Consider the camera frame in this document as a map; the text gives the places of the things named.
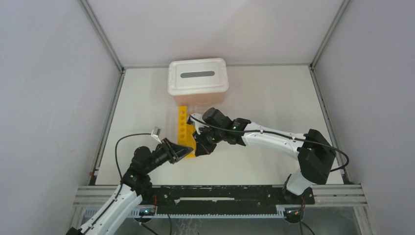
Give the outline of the yellow test tube rack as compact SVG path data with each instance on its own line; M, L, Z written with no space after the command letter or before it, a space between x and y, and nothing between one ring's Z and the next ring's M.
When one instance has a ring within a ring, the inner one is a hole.
M195 158L196 141L193 133L196 131L193 125L187 124L188 113L186 106L178 107L178 144L193 148L187 158Z

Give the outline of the translucent white bin lid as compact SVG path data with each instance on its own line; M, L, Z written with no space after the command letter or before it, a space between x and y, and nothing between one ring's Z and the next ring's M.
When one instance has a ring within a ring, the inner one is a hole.
M174 61L168 67L168 92L172 96L224 93L228 88L222 58Z

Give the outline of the pink plastic storage bin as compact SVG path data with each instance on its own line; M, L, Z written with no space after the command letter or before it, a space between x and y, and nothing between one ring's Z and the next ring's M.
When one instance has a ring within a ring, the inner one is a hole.
M225 100L226 92L205 94L184 94L174 96L179 106L220 104Z

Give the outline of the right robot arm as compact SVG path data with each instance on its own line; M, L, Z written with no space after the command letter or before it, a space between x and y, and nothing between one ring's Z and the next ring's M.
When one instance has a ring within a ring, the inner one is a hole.
M195 127L196 156L209 155L220 142L230 145L257 146L281 152L298 162L284 185L283 199L297 203L312 185L325 185L336 159L336 150L315 129L307 133L284 132L264 127L245 118L231 119L220 110L209 108L203 114L191 114L187 123Z

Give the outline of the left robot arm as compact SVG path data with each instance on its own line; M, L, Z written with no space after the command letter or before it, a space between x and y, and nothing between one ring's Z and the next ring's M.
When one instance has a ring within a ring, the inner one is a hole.
M97 213L79 228L71 227L68 235L113 235L131 211L153 198L149 173L165 162L175 164L193 151L165 138L150 150L146 146L134 151L131 164L111 197Z

